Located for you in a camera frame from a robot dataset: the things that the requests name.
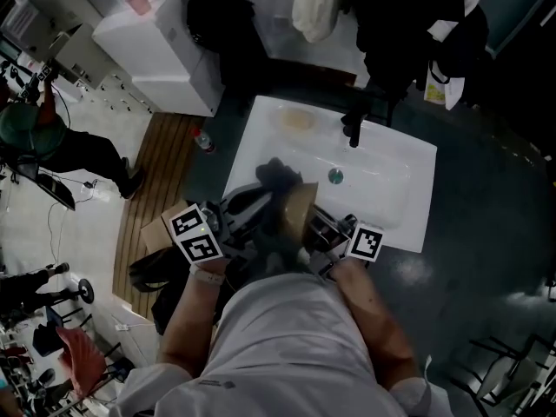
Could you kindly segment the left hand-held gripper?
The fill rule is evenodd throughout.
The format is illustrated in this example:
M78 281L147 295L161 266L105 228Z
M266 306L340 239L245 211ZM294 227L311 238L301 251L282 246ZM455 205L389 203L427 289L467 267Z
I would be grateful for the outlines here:
M272 200L270 192L261 192L260 183L232 190L221 200L222 209L234 210L234 232L249 230L260 221ZM232 236L231 226L219 206L203 202L193 204L169 218L169 231L175 245L190 263L221 257L249 261L257 256L251 239L241 243Z

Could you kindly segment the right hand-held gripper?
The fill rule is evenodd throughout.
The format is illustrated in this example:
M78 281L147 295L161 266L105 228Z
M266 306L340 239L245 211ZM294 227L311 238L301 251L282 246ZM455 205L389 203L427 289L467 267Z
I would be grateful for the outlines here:
M381 228L359 221L354 215L336 220L318 205L312 206L312 216L306 250L308 269L313 274L328 276L335 263L346 257L364 263L376 261L384 238Z

